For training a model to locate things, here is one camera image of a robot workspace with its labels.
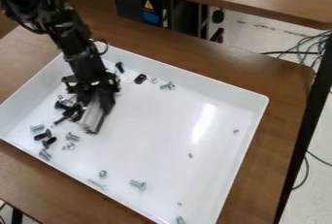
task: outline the robotic arm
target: robotic arm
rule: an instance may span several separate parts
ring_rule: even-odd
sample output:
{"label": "robotic arm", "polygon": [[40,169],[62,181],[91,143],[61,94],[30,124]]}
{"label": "robotic arm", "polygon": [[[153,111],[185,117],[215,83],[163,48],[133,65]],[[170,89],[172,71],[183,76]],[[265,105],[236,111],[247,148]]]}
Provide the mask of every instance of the robotic arm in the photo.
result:
{"label": "robotic arm", "polygon": [[76,106],[86,109],[83,128],[98,133],[115,104],[119,79],[107,72],[90,40],[90,31],[66,0],[0,0],[4,14],[36,34],[49,34],[62,49],[74,75],[64,77],[68,93],[77,95]]}

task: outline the cable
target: cable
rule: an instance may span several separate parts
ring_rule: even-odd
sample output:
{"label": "cable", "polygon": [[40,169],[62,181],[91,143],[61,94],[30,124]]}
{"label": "cable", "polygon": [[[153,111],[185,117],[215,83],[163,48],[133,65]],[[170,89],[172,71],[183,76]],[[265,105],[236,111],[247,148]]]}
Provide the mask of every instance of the cable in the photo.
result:
{"label": "cable", "polygon": [[268,55],[268,54],[312,54],[312,55],[319,55],[318,52],[313,52],[313,51],[267,51],[267,52],[262,52],[260,54]]}
{"label": "cable", "polygon": [[99,55],[104,55],[109,51],[109,43],[106,40],[98,39],[98,40],[93,40],[93,42],[101,42],[101,43],[104,43],[106,45],[105,49],[102,52],[99,52]]}
{"label": "cable", "polygon": [[4,218],[0,215],[0,224],[6,224],[6,221],[4,220]]}
{"label": "cable", "polygon": [[307,42],[309,42],[309,41],[311,41],[311,40],[313,40],[313,39],[315,39],[315,38],[318,38],[318,37],[321,37],[321,36],[324,36],[324,35],[328,35],[330,32],[331,32],[331,31],[329,30],[329,31],[325,31],[325,32],[323,32],[323,33],[320,33],[320,34],[318,34],[318,35],[305,37],[305,38],[301,39],[301,40],[297,43],[296,46],[294,46],[294,47],[292,47],[292,48],[286,50],[286,51],[283,52],[283,53],[281,53],[277,58],[282,57],[284,54],[286,54],[287,52],[292,51],[292,50],[294,50],[294,49],[297,49],[296,51],[299,52],[299,50],[298,50],[299,47],[303,46],[304,44],[306,44]]}
{"label": "cable", "polygon": [[298,185],[294,186],[292,188],[292,190],[296,190],[296,189],[300,188],[307,181],[307,179],[308,179],[308,176],[309,176],[309,162],[308,162],[307,157],[305,157],[304,160],[305,160],[305,165],[306,165],[306,174],[305,174],[305,177],[303,178],[303,180]]}
{"label": "cable", "polygon": [[319,46],[319,42],[316,42],[316,43],[311,44],[311,45],[307,48],[307,50],[306,50],[306,54],[304,55],[304,57],[301,57],[301,55],[300,55],[299,52],[297,53],[297,56],[301,59],[301,61],[300,61],[300,64],[301,64],[301,65],[303,65],[304,62],[306,61],[307,56],[308,56],[310,50],[311,50],[312,48],[316,47],[316,46]]}
{"label": "cable", "polygon": [[310,152],[309,150],[307,150],[307,152],[312,155],[316,160],[318,160],[319,162],[323,163],[326,166],[332,167],[332,164],[322,160],[321,158],[317,157],[316,155],[314,155],[312,152]]}

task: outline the white tray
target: white tray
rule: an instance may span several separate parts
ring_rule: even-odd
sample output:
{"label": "white tray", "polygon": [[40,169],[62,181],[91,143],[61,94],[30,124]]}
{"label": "white tray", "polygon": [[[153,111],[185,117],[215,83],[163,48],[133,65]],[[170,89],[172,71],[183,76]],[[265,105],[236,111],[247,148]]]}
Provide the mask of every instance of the white tray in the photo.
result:
{"label": "white tray", "polygon": [[[50,128],[61,116],[53,106],[66,94],[61,77],[71,72],[60,54],[0,106],[0,138],[157,223],[175,224],[178,216],[186,224],[215,223],[268,98],[118,48],[103,58],[110,71],[121,61],[125,74],[99,135],[64,122],[51,128],[58,138],[51,160],[39,157],[30,125]],[[149,79],[135,84],[141,73]],[[170,80],[175,90],[159,89]],[[82,138],[74,150],[62,149],[67,132]]]}

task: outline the yellow warning sign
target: yellow warning sign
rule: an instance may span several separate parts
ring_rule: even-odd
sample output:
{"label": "yellow warning sign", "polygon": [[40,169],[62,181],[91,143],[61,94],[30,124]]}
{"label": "yellow warning sign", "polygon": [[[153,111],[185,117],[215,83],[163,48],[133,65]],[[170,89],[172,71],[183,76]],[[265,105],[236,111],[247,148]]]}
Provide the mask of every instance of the yellow warning sign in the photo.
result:
{"label": "yellow warning sign", "polygon": [[153,6],[149,0],[146,2],[146,9],[153,10]]}

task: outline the metal frame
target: metal frame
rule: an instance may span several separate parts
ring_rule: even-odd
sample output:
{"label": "metal frame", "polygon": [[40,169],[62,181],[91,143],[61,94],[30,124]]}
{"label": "metal frame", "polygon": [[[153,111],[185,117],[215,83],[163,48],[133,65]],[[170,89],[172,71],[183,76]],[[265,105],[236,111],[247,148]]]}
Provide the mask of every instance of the metal frame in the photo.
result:
{"label": "metal frame", "polygon": [[300,171],[301,164],[307,153],[315,128],[332,86],[332,34],[326,43],[326,50],[321,58],[315,82],[307,99],[307,107],[302,119],[299,134],[288,167],[282,194],[275,215],[274,224],[281,220],[283,210],[288,201],[295,179]]}

